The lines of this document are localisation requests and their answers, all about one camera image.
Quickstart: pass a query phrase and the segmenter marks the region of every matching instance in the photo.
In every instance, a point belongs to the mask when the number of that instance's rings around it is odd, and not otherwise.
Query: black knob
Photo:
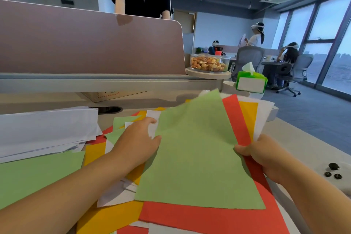
[[[335,174],[335,175],[334,175],[334,178],[336,178],[337,180],[342,179],[342,177],[343,177],[343,176],[340,175],[340,174]]]
[[[340,168],[336,163],[330,163],[328,166],[331,170],[338,170]]]

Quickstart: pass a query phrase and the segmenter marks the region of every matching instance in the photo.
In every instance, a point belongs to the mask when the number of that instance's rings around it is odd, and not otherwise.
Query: long dark hair
[[[297,46],[297,43],[292,42],[288,46]],[[299,56],[299,51],[296,48],[288,47],[284,55],[284,62],[295,63]]]
[[[257,30],[261,33],[261,44],[263,44],[263,42],[264,42],[264,33],[263,33],[264,23],[263,22],[259,22],[256,25],[262,26],[262,27],[257,27]]]

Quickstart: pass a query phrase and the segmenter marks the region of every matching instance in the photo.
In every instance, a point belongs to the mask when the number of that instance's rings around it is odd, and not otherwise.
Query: gray mesh chair
[[[313,55],[302,54],[297,58],[296,63],[293,67],[291,67],[291,64],[289,63],[280,65],[278,67],[276,77],[285,81],[285,86],[282,89],[277,90],[276,93],[278,94],[281,91],[288,90],[289,92],[294,94],[294,97],[296,97],[296,93],[300,95],[301,92],[297,90],[292,90],[289,87],[289,84],[291,82],[307,81],[306,71],[309,65],[312,63],[312,61]]]
[[[237,53],[237,59],[230,67],[232,73],[232,81],[237,80],[238,72],[242,67],[252,62],[253,68],[257,71],[258,66],[262,63],[264,58],[264,49],[257,46],[243,46],[240,47]]]

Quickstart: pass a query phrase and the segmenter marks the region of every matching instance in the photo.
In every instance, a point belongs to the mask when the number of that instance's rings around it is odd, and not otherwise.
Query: desk
[[[47,109],[66,108],[77,105],[91,107],[118,105],[125,108],[117,114],[99,115],[98,124],[102,130],[110,127],[113,118],[130,116],[140,110],[153,109],[156,107],[170,107],[185,102],[185,99],[196,97],[200,91],[170,91],[170,92],[146,92],[133,96],[125,96],[118,99],[93,103],[85,96],[78,93],[62,94],[16,94],[1,95],[0,113],[29,112]],[[325,162],[341,161],[351,163],[351,156],[332,147],[331,145],[305,133],[304,131],[276,118],[267,122],[263,133],[276,139],[285,149],[296,158],[312,169]],[[310,234],[304,220],[293,204],[289,194],[281,186],[268,180],[276,200],[281,204],[280,210],[291,234]]]

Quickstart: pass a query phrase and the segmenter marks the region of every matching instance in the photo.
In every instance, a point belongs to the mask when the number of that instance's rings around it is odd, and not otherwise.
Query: gray carpet
[[[266,90],[263,99],[279,107],[280,119],[351,155],[351,102],[293,85],[301,95]]]

